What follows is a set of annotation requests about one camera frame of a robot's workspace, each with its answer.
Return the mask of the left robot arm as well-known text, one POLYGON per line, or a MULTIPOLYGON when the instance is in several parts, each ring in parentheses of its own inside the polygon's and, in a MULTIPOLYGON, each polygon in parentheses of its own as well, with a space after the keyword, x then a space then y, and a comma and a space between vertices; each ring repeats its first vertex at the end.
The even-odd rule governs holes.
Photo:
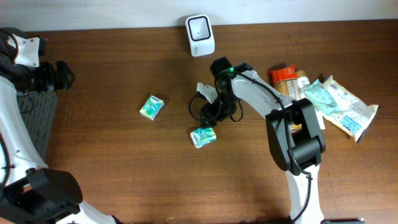
POLYGON ((32 142, 18 96, 72 87, 76 76, 64 61, 40 62, 46 42, 1 28, 1 217, 13 223, 110 223, 119 220, 83 199, 71 173, 50 169, 32 142))

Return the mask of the white bamboo print tube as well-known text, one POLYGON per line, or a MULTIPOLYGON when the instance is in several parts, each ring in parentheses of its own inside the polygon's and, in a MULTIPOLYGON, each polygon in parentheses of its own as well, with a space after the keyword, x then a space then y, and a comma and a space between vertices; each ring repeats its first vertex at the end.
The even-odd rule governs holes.
MULTIPOLYGON (((301 100, 301 99, 305 98, 304 90, 310 85, 310 80, 308 79, 304 70, 299 70, 296 72, 296 74, 297 74, 297 86, 298 86, 298 92, 299 92, 298 98, 301 100)), ((322 112, 316 106, 314 106, 314 108, 315 108, 315 112, 317 115, 317 120, 318 120, 320 129, 324 130, 325 124, 324 124, 322 112)))

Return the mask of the orange spaghetti packet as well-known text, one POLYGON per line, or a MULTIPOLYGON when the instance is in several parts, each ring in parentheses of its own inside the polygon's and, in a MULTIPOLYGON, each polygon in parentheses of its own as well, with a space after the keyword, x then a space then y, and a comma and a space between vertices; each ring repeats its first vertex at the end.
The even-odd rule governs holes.
POLYGON ((294 100, 300 100, 301 94, 298 86, 298 76, 295 65, 281 68, 278 70, 271 70, 269 72, 272 78, 274 88, 284 96, 289 96, 294 100))

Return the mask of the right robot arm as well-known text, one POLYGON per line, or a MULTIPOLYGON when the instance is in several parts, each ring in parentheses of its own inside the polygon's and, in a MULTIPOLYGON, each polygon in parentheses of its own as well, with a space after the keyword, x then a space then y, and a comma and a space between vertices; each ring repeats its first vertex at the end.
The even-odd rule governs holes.
POLYGON ((241 101, 248 103, 265 119, 270 154, 287 178, 288 223, 324 223, 318 173, 326 143, 311 101, 284 96, 247 63, 233 66, 221 57, 210 72, 213 86, 197 84, 196 95, 207 101, 197 117, 201 128, 216 126, 231 118, 241 101))

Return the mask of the teal tissue pack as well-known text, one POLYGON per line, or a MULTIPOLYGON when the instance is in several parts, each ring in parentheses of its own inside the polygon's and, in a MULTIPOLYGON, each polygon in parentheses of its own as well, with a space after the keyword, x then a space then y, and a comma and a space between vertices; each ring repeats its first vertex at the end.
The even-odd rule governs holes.
POLYGON ((190 133, 193 145, 199 149, 217 139, 213 128, 198 128, 190 133))
POLYGON ((163 105, 163 100, 154 95, 151 95, 145 102, 144 106, 139 110, 139 112, 142 116, 149 118, 153 121, 163 105))

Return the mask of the teal wet wipes pack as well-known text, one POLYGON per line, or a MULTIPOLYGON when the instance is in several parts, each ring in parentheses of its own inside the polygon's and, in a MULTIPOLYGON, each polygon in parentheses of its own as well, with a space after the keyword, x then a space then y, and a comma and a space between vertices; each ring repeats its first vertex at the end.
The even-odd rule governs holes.
POLYGON ((305 96, 325 115, 330 116, 332 113, 340 111, 335 99, 326 90, 319 80, 314 81, 306 89, 305 96))

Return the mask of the cream snack bag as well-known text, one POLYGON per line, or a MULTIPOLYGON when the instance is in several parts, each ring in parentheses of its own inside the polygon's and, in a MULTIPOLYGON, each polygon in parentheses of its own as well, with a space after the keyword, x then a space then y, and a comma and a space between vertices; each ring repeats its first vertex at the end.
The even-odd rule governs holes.
POLYGON ((380 105, 367 105, 340 85, 330 75, 322 83, 326 103, 321 103, 324 118, 341 128, 360 143, 372 127, 381 109, 380 105))

